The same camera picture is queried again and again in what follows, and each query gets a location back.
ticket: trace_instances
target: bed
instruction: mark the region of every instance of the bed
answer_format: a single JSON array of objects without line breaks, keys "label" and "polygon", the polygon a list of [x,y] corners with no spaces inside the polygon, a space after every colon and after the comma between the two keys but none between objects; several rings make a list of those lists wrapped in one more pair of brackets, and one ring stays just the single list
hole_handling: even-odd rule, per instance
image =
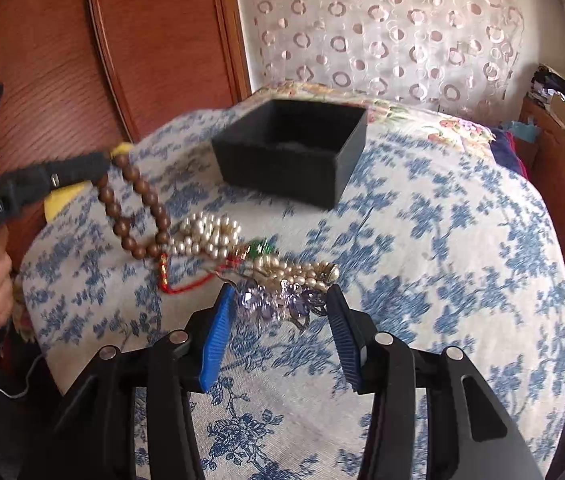
[{"label": "bed", "polygon": [[[337,208],[223,184],[210,138],[271,98],[326,100],[369,110],[367,145]],[[227,110],[185,114],[131,155],[173,219],[196,210],[239,219],[285,257],[337,262],[349,304],[414,348],[460,346],[499,396],[543,471],[565,418],[565,267],[544,203],[499,167],[483,126],[392,102],[299,83],[265,88]],[[144,235],[153,225],[117,170],[110,181]],[[174,261],[173,283],[197,275]],[[119,248],[96,193],[72,200],[38,235],[21,267],[35,336],[66,391],[98,349],[142,348],[211,306],[210,282],[156,291],[152,265]],[[136,465],[149,478],[145,393],[136,393]],[[344,381],[328,322],[237,325],[219,381],[192,395],[209,479],[355,477],[370,397]],[[425,402],[417,401],[414,478],[425,472]]]}]

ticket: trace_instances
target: jewelry pile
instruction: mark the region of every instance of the jewelry pile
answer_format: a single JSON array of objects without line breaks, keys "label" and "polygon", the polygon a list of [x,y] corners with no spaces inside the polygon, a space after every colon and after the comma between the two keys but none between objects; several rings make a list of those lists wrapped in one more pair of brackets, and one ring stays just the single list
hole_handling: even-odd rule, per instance
[{"label": "jewelry pile", "polygon": [[[158,194],[130,163],[129,156],[116,155],[112,162],[122,170],[123,179],[133,186],[143,204],[150,208],[158,228],[155,239],[142,246],[130,235],[133,221],[122,217],[122,207],[106,175],[94,183],[98,198],[106,206],[107,216],[114,221],[114,233],[121,238],[122,248],[138,260],[147,256],[157,258],[163,292],[180,294],[217,276],[235,286],[238,317],[242,319],[290,320],[304,329],[308,326],[310,312],[326,316],[326,291],[340,275],[338,265],[280,258],[277,248],[262,238],[243,241],[240,224],[228,216],[195,213],[182,219],[174,232]],[[189,285],[172,287],[168,279],[170,256],[199,255],[208,258],[203,264],[208,274]],[[238,279],[229,279],[231,274]]]}]

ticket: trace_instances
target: brown wooden bead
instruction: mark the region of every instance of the brown wooden bead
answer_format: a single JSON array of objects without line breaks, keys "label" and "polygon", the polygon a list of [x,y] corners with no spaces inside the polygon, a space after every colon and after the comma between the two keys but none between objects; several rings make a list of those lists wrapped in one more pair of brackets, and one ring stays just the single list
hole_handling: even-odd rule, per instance
[{"label": "brown wooden bead", "polygon": [[129,155],[127,153],[120,153],[120,155],[114,156],[114,164],[121,170],[124,170],[129,165]]},{"label": "brown wooden bead", "polygon": [[98,200],[103,204],[114,203],[116,200],[116,196],[114,195],[114,190],[109,186],[103,187],[98,193]]},{"label": "brown wooden bead", "polygon": [[164,216],[165,214],[166,209],[162,203],[158,202],[151,206],[151,216],[153,216],[154,218],[159,218],[161,216]]},{"label": "brown wooden bead", "polygon": [[137,260],[142,260],[147,255],[147,250],[143,246],[135,246],[131,251],[131,256]]},{"label": "brown wooden bead", "polygon": [[114,224],[114,233],[120,238],[127,236],[130,229],[131,225],[129,223],[129,220],[127,220],[126,218],[118,218]]},{"label": "brown wooden bead", "polygon": [[112,202],[105,206],[104,211],[105,213],[107,213],[107,216],[117,219],[120,217],[120,214],[122,213],[122,208],[119,202]]},{"label": "brown wooden bead", "polygon": [[138,179],[140,179],[140,170],[136,166],[128,165],[124,170],[122,170],[122,177],[133,184]]},{"label": "brown wooden bead", "polygon": [[140,195],[144,195],[145,193],[149,192],[150,186],[146,180],[137,180],[133,184],[133,190]]},{"label": "brown wooden bead", "polygon": [[158,244],[149,244],[147,246],[147,254],[152,258],[157,258],[160,254],[160,246]]},{"label": "brown wooden bead", "polygon": [[171,225],[171,219],[167,215],[156,217],[156,227],[159,231],[166,231]]},{"label": "brown wooden bead", "polygon": [[158,231],[156,235],[156,243],[157,244],[166,244],[169,241],[169,233],[167,231]]},{"label": "brown wooden bead", "polygon": [[125,236],[122,239],[122,248],[125,251],[133,251],[136,248],[136,245],[137,245],[137,243],[136,243],[136,240],[135,240],[134,237]]},{"label": "brown wooden bead", "polygon": [[149,190],[142,195],[142,203],[147,206],[152,206],[158,203],[158,194],[155,191]]},{"label": "brown wooden bead", "polygon": [[102,189],[103,187],[105,187],[107,184],[109,184],[109,175],[107,175],[106,173],[104,175],[101,176],[100,180],[95,180],[93,182],[94,186],[96,186],[98,189]]}]

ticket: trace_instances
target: tablecloth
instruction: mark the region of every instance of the tablecloth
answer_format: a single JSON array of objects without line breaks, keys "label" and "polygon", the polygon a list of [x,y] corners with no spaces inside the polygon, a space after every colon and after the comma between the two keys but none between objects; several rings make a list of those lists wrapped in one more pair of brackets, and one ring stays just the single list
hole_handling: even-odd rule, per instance
[{"label": "tablecloth", "polygon": [[[186,114],[132,151],[172,218],[226,213],[246,237],[263,236],[286,257],[338,263],[349,304],[379,329],[414,348],[463,348],[546,470],[565,418],[565,266],[536,189],[490,160],[404,133],[399,121],[369,124],[365,151],[331,211],[230,187],[210,138],[244,112]],[[135,213],[136,238],[150,237],[153,222],[138,197],[118,170],[110,180],[123,213]],[[172,283],[190,282],[199,266],[175,258]],[[93,189],[47,225],[21,275],[62,391],[100,347],[152,344],[211,306],[221,286],[157,291],[155,265],[120,248]],[[345,382],[326,319],[313,319],[304,333],[290,323],[234,332],[218,382],[192,396],[207,478],[354,477],[372,399]],[[144,398],[139,390],[139,478],[149,478]],[[417,413],[414,471],[424,478],[422,396]]]}]

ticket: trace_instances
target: open black box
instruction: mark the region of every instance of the open black box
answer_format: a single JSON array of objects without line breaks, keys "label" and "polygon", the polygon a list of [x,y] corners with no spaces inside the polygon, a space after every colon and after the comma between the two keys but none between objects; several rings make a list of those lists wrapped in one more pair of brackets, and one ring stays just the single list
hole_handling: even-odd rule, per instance
[{"label": "open black box", "polygon": [[366,137],[365,108],[274,99],[228,126],[211,144],[227,184],[332,209]]}]

